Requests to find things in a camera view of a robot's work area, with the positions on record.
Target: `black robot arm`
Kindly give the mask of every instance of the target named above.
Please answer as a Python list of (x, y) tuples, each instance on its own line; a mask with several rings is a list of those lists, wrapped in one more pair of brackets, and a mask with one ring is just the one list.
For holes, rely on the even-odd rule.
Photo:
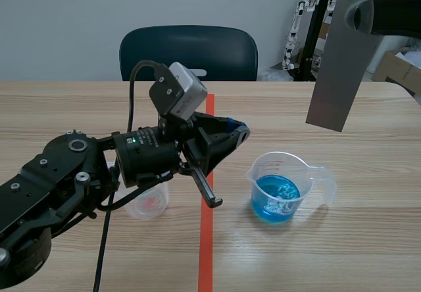
[[(55, 236), (85, 217), (96, 218), (97, 209), (122, 207), (177, 173), (193, 177), (208, 206), (222, 204), (206, 176), (250, 131), (242, 122), (194, 112), (206, 97), (204, 85), (195, 76), (184, 76), (185, 83), (181, 66), (177, 67), (178, 80), (170, 73), (171, 67), (159, 67), (150, 92), (159, 112), (158, 126), (115, 132), (101, 139), (69, 131), (50, 141), (41, 154), (0, 186), (0, 289), (34, 275), (47, 260)], [(173, 97), (166, 97), (168, 89), (176, 92)], [(195, 102), (197, 94), (201, 100)], [(119, 170), (107, 167), (107, 150), (116, 151), (122, 187), (138, 188), (116, 203), (102, 205), (119, 188)]]
[(346, 23), (366, 34), (421, 39), (421, 0), (361, 0), (347, 11)]

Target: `red tape line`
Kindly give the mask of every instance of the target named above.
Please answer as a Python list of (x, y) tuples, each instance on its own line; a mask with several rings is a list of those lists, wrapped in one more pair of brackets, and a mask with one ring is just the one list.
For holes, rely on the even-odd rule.
[[(208, 94), (206, 98), (206, 113), (215, 115), (215, 95)], [(208, 177), (213, 189), (213, 172)], [(213, 211), (202, 199), (200, 218), (200, 247), (199, 247), (199, 280), (198, 292), (213, 291)]]

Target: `table surface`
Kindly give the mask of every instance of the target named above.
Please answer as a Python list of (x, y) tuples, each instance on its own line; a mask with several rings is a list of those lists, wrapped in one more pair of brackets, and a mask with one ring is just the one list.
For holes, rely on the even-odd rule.
[[(135, 126), (154, 126), (150, 83), (136, 84)], [(313, 83), (207, 82), (216, 115), (247, 123), (251, 137), (215, 170), (214, 291), (419, 291), (421, 107), (405, 90), (362, 83), (343, 133), (305, 124)], [(0, 83), (0, 181), (54, 137), (124, 131), (126, 82)], [(337, 199), (315, 190), (291, 222), (259, 222), (245, 172), (285, 151), (330, 167)], [(112, 160), (112, 153), (107, 158)], [(196, 291), (201, 198), (191, 179), (170, 182), (162, 216), (111, 218), (101, 291)], [(53, 241), (38, 274), (10, 291), (92, 291), (103, 214)]]

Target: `cardboard box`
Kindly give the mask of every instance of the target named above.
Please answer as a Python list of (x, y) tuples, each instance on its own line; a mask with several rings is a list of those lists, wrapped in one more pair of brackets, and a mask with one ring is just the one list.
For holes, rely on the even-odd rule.
[(330, 24), (327, 24), (325, 22), (322, 23), (322, 27), (320, 28), (320, 32), (318, 34), (318, 37), (320, 39), (326, 39), (326, 36), (328, 35), (328, 32), (329, 32), (329, 27), (330, 27)]
[(405, 54), (405, 51), (406, 49), (399, 49), (384, 53), (372, 80), (375, 82), (394, 82), (410, 90), (410, 92), (421, 94), (421, 69), (395, 56), (399, 52)]

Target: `chair backrest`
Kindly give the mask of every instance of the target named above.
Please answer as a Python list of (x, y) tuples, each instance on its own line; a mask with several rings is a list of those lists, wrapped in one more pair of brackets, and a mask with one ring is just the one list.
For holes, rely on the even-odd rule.
[[(201, 80), (256, 80), (257, 47), (246, 32), (214, 26), (157, 26), (136, 29), (120, 46), (123, 80), (142, 60), (170, 66), (180, 62), (188, 69), (201, 69)], [(136, 80), (153, 80), (153, 71), (142, 69)]]

